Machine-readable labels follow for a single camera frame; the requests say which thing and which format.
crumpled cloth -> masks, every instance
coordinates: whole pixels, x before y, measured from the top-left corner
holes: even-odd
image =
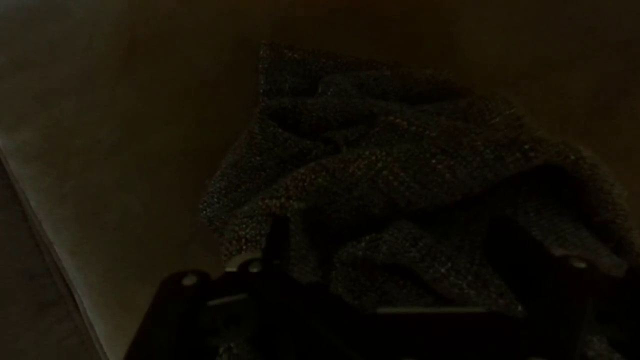
[[[431,72],[297,49],[264,48],[260,63],[257,115],[202,200],[226,264],[260,256],[275,215],[287,215],[290,273],[355,305],[505,314],[523,307],[482,252],[496,215],[609,273],[639,264],[607,168],[509,102]]]

gray knit fabric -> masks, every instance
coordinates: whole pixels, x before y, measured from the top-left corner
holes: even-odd
[[[202,213],[229,264],[260,254],[273,217],[287,215],[290,273],[361,307],[520,314],[482,254],[489,222],[505,213],[611,273],[640,257],[607,169],[510,103],[432,73],[295,49],[264,48],[257,118]]]

dark object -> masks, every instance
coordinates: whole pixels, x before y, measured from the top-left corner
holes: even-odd
[[[529,312],[526,318],[478,307],[394,307],[364,314],[332,295],[322,284],[300,284],[281,271],[273,247],[287,241],[287,222],[277,219],[262,260],[211,280],[202,271],[169,276],[126,360],[205,360],[221,346],[248,341],[260,358],[581,358],[596,307],[596,291],[613,286],[603,312],[620,334],[629,318],[632,284],[617,281],[590,262],[554,256],[512,219],[496,219],[489,260]],[[637,358],[632,337],[615,337]]]

